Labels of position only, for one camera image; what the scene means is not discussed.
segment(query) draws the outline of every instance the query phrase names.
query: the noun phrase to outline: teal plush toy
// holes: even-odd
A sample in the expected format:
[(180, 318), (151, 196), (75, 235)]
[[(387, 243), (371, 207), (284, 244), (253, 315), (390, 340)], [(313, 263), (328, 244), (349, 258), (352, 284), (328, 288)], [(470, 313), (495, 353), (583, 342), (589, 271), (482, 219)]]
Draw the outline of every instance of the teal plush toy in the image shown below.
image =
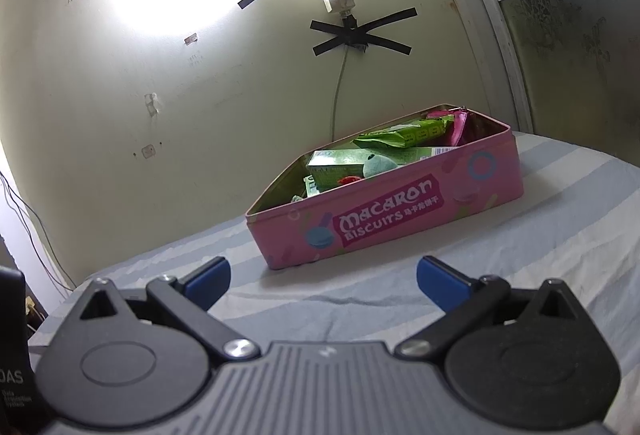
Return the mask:
[(378, 175), (379, 173), (394, 170), (397, 167), (398, 164), (393, 162), (389, 157), (385, 157), (384, 155), (375, 155), (372, 153), (367, 157), (367, 160), (364, 161), (362, 174), (366, 179), (368, 179), (369, 177)]

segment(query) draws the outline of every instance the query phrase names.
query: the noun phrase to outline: magenta label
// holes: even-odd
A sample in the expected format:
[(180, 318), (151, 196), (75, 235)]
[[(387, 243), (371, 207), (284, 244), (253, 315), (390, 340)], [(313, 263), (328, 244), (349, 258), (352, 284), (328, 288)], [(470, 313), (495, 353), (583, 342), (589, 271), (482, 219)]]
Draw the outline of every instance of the magenta label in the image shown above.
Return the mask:
[(440, 186), (429, 174), (375, 200), (334, 216), (334, 230), (347, 246), (396, 225), (440, 209), (444, 205)]

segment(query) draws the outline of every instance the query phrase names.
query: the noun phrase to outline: metal bolt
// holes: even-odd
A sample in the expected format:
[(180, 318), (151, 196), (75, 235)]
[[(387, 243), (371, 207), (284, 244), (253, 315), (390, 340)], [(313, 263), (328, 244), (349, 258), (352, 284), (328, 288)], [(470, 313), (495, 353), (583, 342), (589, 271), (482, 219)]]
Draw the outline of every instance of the metal bolt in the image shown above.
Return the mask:
[(258, 346), (249, 339), (232, 339), (222, 347), (226, 355), (232, 359), (244, 359), (258, 352)]
[(408, 339), (398, 350), (404, 357), (424, 357), (431, 352), (431, 343), (424, 339)]

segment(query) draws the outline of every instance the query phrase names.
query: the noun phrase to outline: pink tin box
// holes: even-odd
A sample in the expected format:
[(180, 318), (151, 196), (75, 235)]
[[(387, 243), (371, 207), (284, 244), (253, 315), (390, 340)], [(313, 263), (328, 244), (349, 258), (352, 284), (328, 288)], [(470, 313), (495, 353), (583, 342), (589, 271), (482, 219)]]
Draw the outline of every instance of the pink tin box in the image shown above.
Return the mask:
[[(370, 130), (453, 108), (439, 105)], [(318, 149), (344, 145), (358, 135)], [(356, 251), (522, 196), (520, 160), (510, 126), (468, 110), (465, 136), (467, 144), (454, 150), (291, 202), (293, 195), (302, 194), (313, 151), (299, 157), (246, 214), (267, 265), (283, 269)]]

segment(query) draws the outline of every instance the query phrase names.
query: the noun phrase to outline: black wire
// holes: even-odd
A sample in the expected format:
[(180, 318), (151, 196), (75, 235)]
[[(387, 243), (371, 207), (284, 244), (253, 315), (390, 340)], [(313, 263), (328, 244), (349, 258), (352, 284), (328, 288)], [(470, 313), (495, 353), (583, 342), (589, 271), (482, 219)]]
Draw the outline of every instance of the black wire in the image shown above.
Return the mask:
[(2, 189), (4, 190), (4, 199), (6, 200), (7, 205), (18, 215), (18, 219), (20, 220), (20, 223), (22, 224), (22, 227), (24, 227), (24, 230), (27, 232), (29, 240), (31, 241), (31, 246), (33, 247), (33, 251), (36, 254), (36, 256), (38, 257), (38, 260), (40, 261), (40, 264), (42, 265), (43, 269), (46, 271), (47, 276), (49, 276), (49, 279), (54, 284), (54, 288), (56, 289), (56, 291), (58, 291), (58, 294), (60, 294), (63, 298), (66, 299), (68, 296), (63, 294), (58, 287), (55, 287), (55, 284), (60, 285), (60, 287), (63, 287), (68, 291), (71, 291), (71, 289), (69, 287), (67, 287), (66, 285), (64, 285), (63, 283), (61, 283), (60, 281), (58, 281), (56, 278), (54, 278), (53, 275), (50, 273), (49, 268), (42, 261), (42, 258), (40, 257), (40, 254), (38, 253), (38, 250), (36, 249), (35, 243), (33, 241), (33, 237), (31, 236), (31, 231), (29, 231), (29, 226), (27, 225), (27, 222), (26, 222), (26, 220), (24, 218), (24, 215), (22, 214), (22, 208), (20, 207), (18, 202), (15, 201), (15, 199), (13, 198), (13, 195), (11, 193), (9, 193), (9, 198), (11, 198), (11, 201), (15, 204), (17, 210), (12, 208), (12, 206), (9, 204), (9, 201), (6, 199), (8, 181), (6, 180), (6, 178), (4, 178), (3, 175), (2, 175), (1, 178), (2, 178)]
[(9, 191), (11, 193), (13, 193), (18, 198), (18, 200), (20, 200), (20, 202), (22, 202), (27, 207), (27, 209), (29, 209), (35, 215), (35, 217), (38, 219), (38, 222), (40, 222), (40, 227), (42, 228), (42, 231), (44, 233), (44, 237), (47, 239), (47, 243), (49, 244), (49, 249), (51, 251), (51, 255), (56, 260), (56, 263), (58, 264), (58, 267), (60, 267), (60, 271), (62, 271), (65, 274), (65, 276), (68, 278), (68, 280), (74, 286), (74, 288), (78, 287), (78, 285), (76, 285), (76, 282), (73, 281), (73, 279), (68, 275), (68, 272), (65, 271), (65, 268), (62, 267), (62, 264), (60, 263), (60, 260), (58, 259), (58, 256), (56, 255), (56, 252), (53, 249), (53, 245), (51, 245), (51, 240), (49, 240), (49, 235), (47, 234), (47, 228), (44, 226), (44, 223), (43, 223), (42, 219), (40, 218), (39, 214), (37, 214), (37, 212), (35, 212), (35, 210), (30, 205), (28, 205), (22, 199), (22, 197), (20, 195), (18, 195), (18, 193), (16, 193), (14, 191), (14, 189), (11, 187), (11, 184), (9, 184), (9, 181), (6, 179), (6, 177), (4, 176), (4, 174), (1, 171), (0, 171), (0, 177), (2, 177), (2, 179), (4, 179), (4, 182), (6, 183), (7, 187), (9, 187)]
[[(17, 198), (20, 200), (20, 202), (22, 202), (25, 206), (27, 206), (28, 209), (31, 210), (31, 212), (33, 214), (36, 215), (36, 217), (38, 218), (38, 221), (40, 222), (40, 226), (42, 227), (42, 230), (45, 233), (45, 236), (47, 236), (46, 230), (44, 228), (44, 224), (42, 223), (40, 217), (37, 215), (37, 213), (35, 211), (33, 211), (33, 209), (31, 208), (31, 206), (29, 206), (24, 200), (22, 200), (22, 198), (20, 198), (20, 195), (17, 195), (17, 193), (15, 193), (15, 191), (12, 189), (11, 185), (9, 184), (9, 181), (6, 179), (6, 177), (4, 176), (4, 174), (0, 171), (0, 179), (2, 181), (2, 188), (4, 189), (4, 196), (6, 198), (6, 191), (7, 189), (9, 190), (9, 198), (11, 199), (11, 201), (15, 204), (15, 206), (18, 208), (18, 213), (19, 213), (19, 218), (20, 218), (20, 222), (22, 223), (22, 226), (24, 227), (24, 230), (27, 232), (27, 235), (29, 237), (29, 240), (31, 242), (31, 246), (33, 247), (33, 251), (36, 254), (36, 256), (38, 257), (38, 260), (40, 261), (40, 264), (42, 265), (43, 269), (47, 272), (47, 275), (49, 276), (49, 279), (52, 280), (52, 282), (57, 283), (58, 285), (60, 285), (60, 287), (68, 290), (69, 292), (73, 292), (73, 289), (70, 289), (69, 287), (67, 287), (66, 285), (64, 285), (63, 283), (61, 283), (60, 281), (58, 281), (49, 271), (49, 268), (47, 267), (47, 265), (44, 263), (44, 261), (42, 260), (42, 258), (40, 257), (40, 254), (38, 253), (38, 250), (36, 248), (36, 245), (33, 241), (33, 237), (31, 236), (31, 231), (29, 230), (29, 227), (26, 223), (26, 220), (24, 219), (23, 216), (23, 211), (22, 208), (20, 207), (20, 204), (18, 204), (18, 202), (15, 201), (14, 199), (14, 195), (17, 196)], [(49, 242), (49, 246), (51, 247), (51, 243), (49, 241), (49, 237), (47, 237), (47, 242)], [(56, 290), (58, 290), (58, 293), (66, 298), (67, 296), (65, 296), (62, 292), (60, 292), (60, 289), (58, 289), (56, 287)]]

